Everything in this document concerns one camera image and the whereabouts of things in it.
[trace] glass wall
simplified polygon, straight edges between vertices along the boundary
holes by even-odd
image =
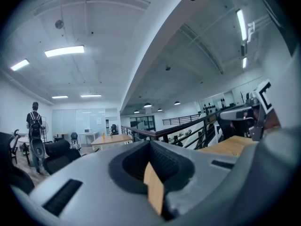
[[[156,131],[154,116],[141,116],[130,118],[131,127],[136,127],[140,130]]]
[[[78,135],[85,133],[85,129],[98,132],[95,137],[106,133],[104,109],[79,109],[79,110],[53,110],[52,131],[56,133],[67,133],[66,140],[71,140],[70,134],[76,132]],[[91,135],[86,141],[86,136],[80,137],[83,144],[91,143],[94,137]]]

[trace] floor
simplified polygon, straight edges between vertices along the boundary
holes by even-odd
[[[83,154],[89,154],[91,153],[92,150],[92,146],[91,145],[82,145],[82,148],[80,150],[80,155]],[[44,181],[47,177],[49,177],[50,175],[44,170],[43,166],[40,166],[40,171],[43,175],[38,174],[36,172],[36,169],[34,167],[30,167],[27,164],[27,159],[26,156],[24,156],[21,152],[17,151],[16,152],[16,156],[17,156],[17,165],[15,160],[13,159],[13,164],[15,166],[17,166],[18,168],[22,169],[23,171],[25,171],[32,179],[33,183],[35,186],[37,186],[39,183],[41,183],[42,181]]]

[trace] shirt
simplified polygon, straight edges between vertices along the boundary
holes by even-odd
[[[32,113],[33,113],[33,115],[34,115],[35,117],[37,117],[38,114],[39,114],[39,113],[37,113],[36,111],[33,111]],[[30,123],[30,119],[31,119],[31,116],[30,116],[30,113],[28,113],[28,114],[27,114],[27,118],[26,118],[26,122],[27,122],[28,124]],[[42,117],[40,117],[39,123],[42,125]]]

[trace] wooden table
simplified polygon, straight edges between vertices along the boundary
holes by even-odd
[[[132,141],[132,139],[126,134],[114,135],[113,137],[105,136],[104,139],[102,136],[100,136],[94,142],[92,142],[92,148],[94,150],[95,146],[99,145],[102,149],[102,145],[127,141]]]
[[[199,149],[199,151],[206,153],[217,153],[231,156],[239,156],[247,145],[256,144],[251,138],[233,136],[218,144]]]
[[[64,138],[64,135],[67,135],[68,133],[54,133],[55,135],[57,135],[57,137],[59,137],[59,135],[62,136],[62,138]]]

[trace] fluorescent light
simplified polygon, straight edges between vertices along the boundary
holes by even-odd
[[[246,40],[246,24],[245,24],[245,19],[244,19],[244,14],[242,10],[238,10],[236,12],[239,25],[240,25],[240,30],[241,30],[241,37],[243,40]]]
[[[81,96],[81,97],[101,97],[101,95],[86,95],[86,96]]]
[[[246,67],[246,62],[247,62],[247,58],[244,57],[244,58],[243,58],[243,69]]]
[[[18,69],[20,69],[20,68],[22,68],[23,66],[26,66],[26,65],[29,65],[29,62],[28,62],[27,59],[21,61],[20,63],[18,63],[16,65],[14,65],[13,67],[11,67],[11,69],[13,71],[16,71],[16,70],[18,70]]]
[[[66,54],[77,54],[77,53],[84,53],[84,46],[74,46],[74,47],[66,47],[66,48],[57,48],[54,50],[46,51],[46,56],[52,57],[57,55],[66,55]]]
[[[68,98],[67,96],[52,96],[53,99]]]

